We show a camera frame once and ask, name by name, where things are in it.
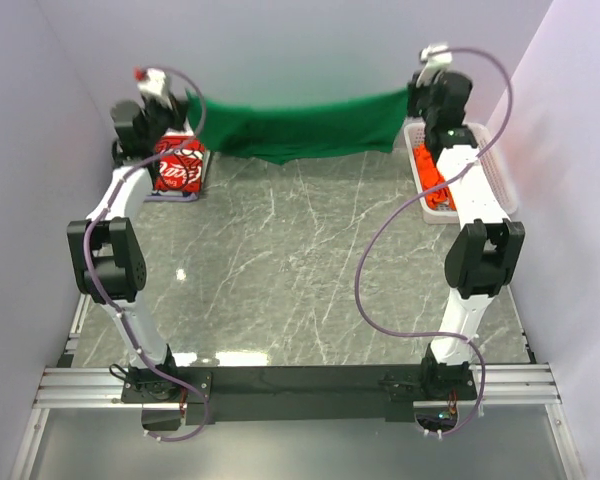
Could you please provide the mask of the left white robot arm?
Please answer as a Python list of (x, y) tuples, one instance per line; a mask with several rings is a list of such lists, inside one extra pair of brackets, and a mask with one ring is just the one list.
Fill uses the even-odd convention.
[(187, 106), (174, 95), (116, 103), (110, 185), (85, 219), (67, 226), (77, 287), (108, 313), (128, 350), (128, 367), (114, 364), (110, 372), (129, 392), (154, 402), (174, 401), (185, 390), (143, 298), (147, 267), (132, 221), (154, 187), (155, 148), (167, 132), (185, 129)]

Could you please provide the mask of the green t-shirt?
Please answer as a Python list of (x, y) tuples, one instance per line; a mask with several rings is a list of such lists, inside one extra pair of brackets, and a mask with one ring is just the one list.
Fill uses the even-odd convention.
[(189, 125), (209, 150), (276, 165), (305, 158), (389, 153), (407, 117), (406, 88), (304, 107), (232, 106), (187, 93)]

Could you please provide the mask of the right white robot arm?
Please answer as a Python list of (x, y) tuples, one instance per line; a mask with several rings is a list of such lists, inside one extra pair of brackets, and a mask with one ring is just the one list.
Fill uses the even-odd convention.
[(432, 399), (470, 394), (473, 343), (484, 313), (508, 285), (525, 238), (501, 207), (480, 163), (479, 143), (465, 124), (472, 82), (457, 72), (416, 72), (407, 114), (424, 122), (424, 145), (451, 195), (460, 231), (447, 253), (450, 292), (440, 333), (421, 363), (419, 387)]

